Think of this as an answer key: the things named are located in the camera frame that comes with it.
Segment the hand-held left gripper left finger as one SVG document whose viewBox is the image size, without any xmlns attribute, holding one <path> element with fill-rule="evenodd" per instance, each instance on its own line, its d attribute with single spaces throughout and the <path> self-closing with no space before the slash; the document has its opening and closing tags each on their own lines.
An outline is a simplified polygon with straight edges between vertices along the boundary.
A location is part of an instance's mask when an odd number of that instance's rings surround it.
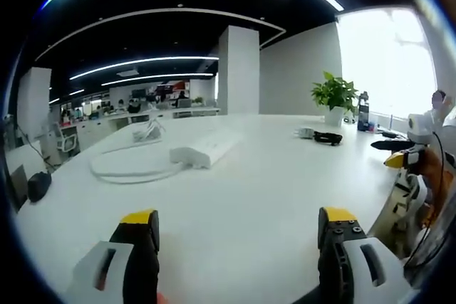
<svg viewBox="0 0 456 304">
<path fill-rule="evenodd" d="M 160 230 L 154 209 L 124 216 L 110 239 L 76 264 L 72 303 L 159 303 Z"/>
</svg>

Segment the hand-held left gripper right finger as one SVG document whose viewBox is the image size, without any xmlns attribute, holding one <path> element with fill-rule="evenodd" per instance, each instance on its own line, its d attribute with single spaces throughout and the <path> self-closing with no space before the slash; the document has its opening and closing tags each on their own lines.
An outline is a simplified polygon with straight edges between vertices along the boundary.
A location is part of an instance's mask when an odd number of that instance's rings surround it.
<svg viewBox="0 0 456 304">
<path fill-rule="evenodd" d="M 349 211 L 321 207 L 317 240 L 324 303 L 404 303 L 412 291 L 400 260 Z"/>
</svg>

